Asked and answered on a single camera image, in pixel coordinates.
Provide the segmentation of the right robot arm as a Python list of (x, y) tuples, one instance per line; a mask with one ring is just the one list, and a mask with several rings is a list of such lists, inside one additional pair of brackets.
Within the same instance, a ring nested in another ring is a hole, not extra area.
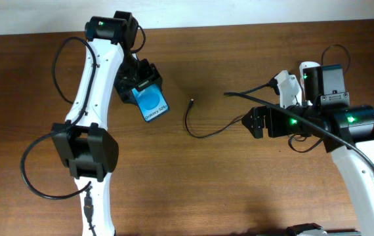
[(297, 79), (283, 70), (271, 81), (278, 105), (251, 108), (242, 124), (254, 138), (315, 136), (349, 192), (362, 235), (374, 235), (374, 108), (351, 106), (341, 65), (303, 62)]

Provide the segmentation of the blue Galaxy smartphone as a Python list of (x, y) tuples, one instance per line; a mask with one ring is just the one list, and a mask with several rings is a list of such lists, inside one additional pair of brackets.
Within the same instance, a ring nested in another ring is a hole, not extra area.
[(142, 91), (137, 91), (137, 89), (133, 88), (131, 92), (147, 123), (152, 122), (170, 110), (166, 99), (156, 84), (152, 84)]

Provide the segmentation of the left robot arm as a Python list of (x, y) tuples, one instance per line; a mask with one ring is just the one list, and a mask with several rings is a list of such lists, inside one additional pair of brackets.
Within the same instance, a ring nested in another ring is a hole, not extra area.
[(140, 26), (129, 12), (93, 16), (85, 24), (85, 66), (77, 95), (64, 123), (55, 123), (52, 140), (79, 190), (83, 235), (115, 235), (110, 182), (119, 146), (108, 132), (112, 91), (133, 104), (149, 123), (169, 111), (156, 66), (139, 60), (133, 48)]

